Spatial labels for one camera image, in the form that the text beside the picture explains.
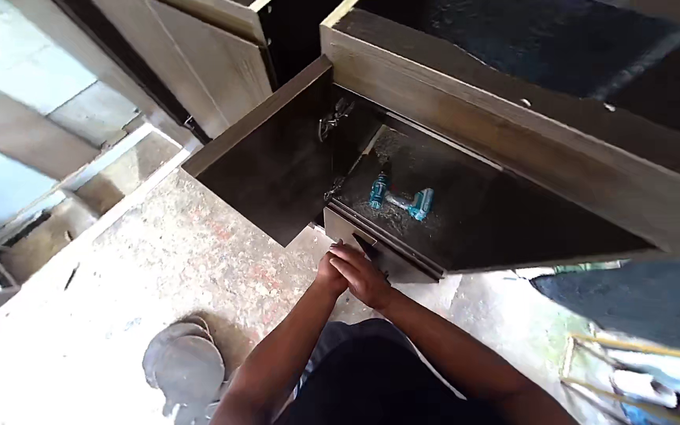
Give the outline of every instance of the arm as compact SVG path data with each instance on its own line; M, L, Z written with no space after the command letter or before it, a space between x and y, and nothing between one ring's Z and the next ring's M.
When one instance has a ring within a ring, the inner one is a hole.
M327 253L293 310L249 354L222 398L213 425L271 423L306 367L347 281Z
M330 262L347 278L351 292L393 322L464 395L492 404L515 425L576 424L553 397L504 358L388 285L363 255L347 246L330 252L338 257Z

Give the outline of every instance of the person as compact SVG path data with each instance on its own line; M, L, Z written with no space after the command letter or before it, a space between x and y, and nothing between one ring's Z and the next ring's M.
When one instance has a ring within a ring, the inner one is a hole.
M327 323L346 289L389 322ZM577 422L505 359L395 290L340 241L296 306L240 366L212 419L264 423Z

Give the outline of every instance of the hand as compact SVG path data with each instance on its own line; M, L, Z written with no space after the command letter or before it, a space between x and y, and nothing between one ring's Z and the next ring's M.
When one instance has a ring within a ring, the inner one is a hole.
M319 271L316 272L312 286L316 285L327 290L337 298L347 289L347 279L329 263L333 258L336 258L333 253L324 254L324 257L319 261Z
M345 276L351 294L374 310L382 310L390 303L395 290L371 261L353 248L340 244L329 247L335 254L329 262Z

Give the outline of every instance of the dusty floor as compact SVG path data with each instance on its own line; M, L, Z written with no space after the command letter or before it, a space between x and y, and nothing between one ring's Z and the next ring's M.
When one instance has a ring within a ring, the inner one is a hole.
M204 311L228 373L242 362L311 283L331 240L306 228L286 249L182 171L173 172L80 258L67 290L31 290L0 309L0 425L172 423L140 361L167 324ZM69 273L62 279L66 282ZM558 367L581 317L543 298L512 272L401 285L467 330L577 412ZM341 296L333 318L372 312Z

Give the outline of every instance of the teal drill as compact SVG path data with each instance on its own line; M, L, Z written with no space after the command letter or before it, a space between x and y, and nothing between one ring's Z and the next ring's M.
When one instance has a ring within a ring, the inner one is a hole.
M430 188L421 190L413 198L413 202L410 202L409 200L390 193L390 191L388 191L389 184L390 179L387 173L384 171L380 172L379 177L374 180L372 191L369 194L369 207L380 209L383 207L384 200L387 200L393 205L405 209L411 217L419 221L427 217L429 209L431 208L434 190Z

